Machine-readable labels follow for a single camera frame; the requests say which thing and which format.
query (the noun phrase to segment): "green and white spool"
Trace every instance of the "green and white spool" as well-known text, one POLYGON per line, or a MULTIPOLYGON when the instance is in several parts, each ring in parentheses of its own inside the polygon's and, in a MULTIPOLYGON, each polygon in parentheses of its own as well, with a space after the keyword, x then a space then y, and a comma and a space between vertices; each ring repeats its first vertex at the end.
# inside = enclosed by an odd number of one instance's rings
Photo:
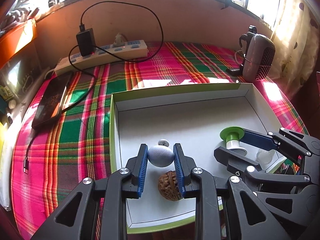
POLYGON ((230 126, 223 129, 220 138, 226 142, 226 148, 242 156, 247 155, 247 150, 240 147, 240 139, 244 136, 244 130, 241 127, 230 126))

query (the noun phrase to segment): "white power strip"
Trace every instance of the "white power strip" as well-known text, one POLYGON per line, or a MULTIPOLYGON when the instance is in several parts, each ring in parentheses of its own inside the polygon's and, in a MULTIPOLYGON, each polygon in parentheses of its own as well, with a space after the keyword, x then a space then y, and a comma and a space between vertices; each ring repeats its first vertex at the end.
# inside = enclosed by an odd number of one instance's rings
MULTIPOLYGON (((106 45, 101 47, 102 49, 109 51, 112 54, 124 59, 134 59, 146 57, 148 54, 147 45, 143 40, 140 41, 128 41, 124 43, 124 46, 114 47, 113 45, 106 45)), ((82 57, 80 53, 74 54, 70 57, 71 62, 79 69, 86 69, 98 65, 103 65, 111 62, 120 61, 120 59, 113 57, 112 55, 96 49, 94 54, 82 57)), ((68 57, 61 59, 54 69, 57 76, 62 75, 68 71, 77 71, 71 66, 68 57)))

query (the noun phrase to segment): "power adapter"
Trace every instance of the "power adapter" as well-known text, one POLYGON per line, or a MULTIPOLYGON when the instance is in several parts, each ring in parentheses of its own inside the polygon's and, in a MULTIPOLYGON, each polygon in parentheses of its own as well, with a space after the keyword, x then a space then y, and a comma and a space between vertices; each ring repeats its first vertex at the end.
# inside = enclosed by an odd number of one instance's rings
POLYGON ((84 25, 80 26, 80 32, 76 35, 77 42, 79 45, 80 54, 82 57, 89 54, 93 54, 95 51, 96 41, 93 35, 93 29, 84 29, 84 25))

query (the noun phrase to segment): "heater grille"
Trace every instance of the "heater grille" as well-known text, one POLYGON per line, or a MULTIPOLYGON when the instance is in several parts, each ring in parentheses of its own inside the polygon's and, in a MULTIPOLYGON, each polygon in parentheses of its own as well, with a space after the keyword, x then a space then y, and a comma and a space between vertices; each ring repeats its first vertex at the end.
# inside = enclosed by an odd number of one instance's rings
POLYGON ((255 77, 256 80, 263 80, 267 77, 275 52, 276 51, 273 48, 266 48, 264 50, 260 66, 255 77))

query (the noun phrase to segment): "bed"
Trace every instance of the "bed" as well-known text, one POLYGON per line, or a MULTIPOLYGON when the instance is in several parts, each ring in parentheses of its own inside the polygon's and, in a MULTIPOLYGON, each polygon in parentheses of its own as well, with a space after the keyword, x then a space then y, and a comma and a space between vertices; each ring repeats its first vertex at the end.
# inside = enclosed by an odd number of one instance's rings
MULTIPOLYGON (((159 43, 148 43, 153 54, 159 43)), ((111 174, 109 160, 109 107, 111 94, 125 90, 193 83, 244 82, 231 77, 235 68, 234 51, 192 43, 163 44, 160 52, 143 63, 115 62, 89 71, 97 77, 87 99, 63 114, 52 129, 34 140, 29 152, 29 174, 23 173, 23 159, 29 143, 31 122, 49 81, 45 81, 29 106, 13 152, 12 209, 24 239, 30 239, 43 221, 85 177, 101 179, 111 174)), ((266 83, 255 85, 265 97, 281 125, 308 133, 297 112, 279 92, 268 93, 266 83)), ((92 84, 92 78, 75 73, 66 103, 75 102, 92 84)), ((97 234, 100 231, 100 218, 97 234)))

